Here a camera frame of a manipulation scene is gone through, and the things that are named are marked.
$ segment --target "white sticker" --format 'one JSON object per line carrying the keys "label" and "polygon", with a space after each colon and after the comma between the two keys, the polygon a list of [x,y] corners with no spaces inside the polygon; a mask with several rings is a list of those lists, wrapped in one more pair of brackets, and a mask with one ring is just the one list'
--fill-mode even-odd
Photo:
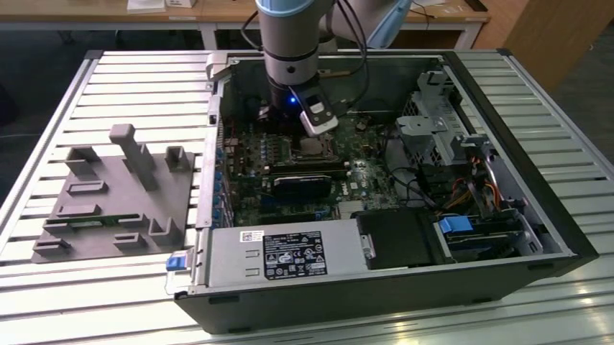
{"label": "white sticker", "polygon": [[241,231],[238,241],[241,242],[261,242],[264,231]]}
{"label": "white sticker", "polygon": [[168,20],[196,20],[196,17],[168,17]]}

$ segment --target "blue latch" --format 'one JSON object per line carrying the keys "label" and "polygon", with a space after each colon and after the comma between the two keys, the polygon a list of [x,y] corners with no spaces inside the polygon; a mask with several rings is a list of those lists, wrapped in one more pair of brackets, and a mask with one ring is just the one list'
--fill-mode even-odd
{"label": "blue latch", "polygon": [[444,217],[437,223],[444,234],[448,232],[472,231],[471,221],[467,216]]}
{"label": "blue latch", "polygon": [[165,270],[168,272],[186,270],[186,263],[188,251],[181,250],[178,252],[173,252],[170,257],[165,260]]}

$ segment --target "wooden table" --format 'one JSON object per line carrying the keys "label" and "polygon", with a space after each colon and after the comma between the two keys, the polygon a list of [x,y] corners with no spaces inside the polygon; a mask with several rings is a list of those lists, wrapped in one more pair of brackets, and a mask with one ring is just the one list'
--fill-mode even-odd
{"label": "wooden table", "polygon": [[2,30],[200,30],[204,0],[190,9],[128,14],[128,0],[0,0]]}
{"label": "wooden table", "polygon": [[[220,29],[240,29],[246,18],[256,10],[253,0],[204,0],[201,33],[206,49],[214,50],[214,31]],[[464,0],[447,0],[440,6],[428,6],[425,13],[435,18],[425,20],[425,16],[409,12],[401,30],[448,30],[460,31],[455,49],[471,49],[476,40],[479,29],[483,23],[489,20],[487,12],[477,12],[471,9]],[[246,27],[258,29],[257,18]]]}
{"label": "wooden table", "polygon": [[[168,7],[152,14],[128,14],[125,7],[126,0],[0,0],[0,29],[193,29],[201,32],[204,47],[214,50],[214,31],[238,29],[256,9],[253,0],[198,0],[190,9]],[[460,31],[455,48],[471,48],[488,14],[472,11],[464,0],[425,7],[425,12],[435,16],[428,24],[424,15],[410,12],[401,29]],[[257,20],[248,28],[258,28]]]}

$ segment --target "green circuit board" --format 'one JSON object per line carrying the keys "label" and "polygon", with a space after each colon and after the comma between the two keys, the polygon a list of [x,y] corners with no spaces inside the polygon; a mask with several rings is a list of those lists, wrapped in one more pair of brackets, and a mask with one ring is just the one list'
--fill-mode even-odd
{"label": "green circuit board", "polygon": [[[368,126],[364,118],[342,117],[334,131],[310,139],[309,143],[318,140],[316,146],[324,147],[317,155],[292,149],[289,137],[258,132],[253,126],[233,131],[238,134],[226,140],[226,167],[234,226],[261,225],[265,219],[280,216],[294,216],[298,221],[302,216],[309,219],[313,215],[316,221],[340,219],[337,205],[346,201],[358,201],[352,207],[361,205],[361,209],[397,207],[400,197],[380,158],[381,128]],[[325,198],[278,203],[270,194],[270,184],[280,176],[269,176],[268,169],[272,165],[292,166],[309,160],[342,163],[345,176],[332,179]]]}

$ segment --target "floor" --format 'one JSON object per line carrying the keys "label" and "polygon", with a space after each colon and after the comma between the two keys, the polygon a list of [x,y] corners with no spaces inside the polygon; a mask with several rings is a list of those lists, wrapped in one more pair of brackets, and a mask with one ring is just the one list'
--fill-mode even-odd
{"label": "floor", "polygon": [[[55,32],[0,32],[0,84],[21,114],[0,126],[0,202],[3,201],[87,50],[201,49],[197,32],[74,32],[65,44]],[[234,36],[220,37],[232,48]],[[584,55],[552,95],[605,157],[614,160],[614,26]]]}

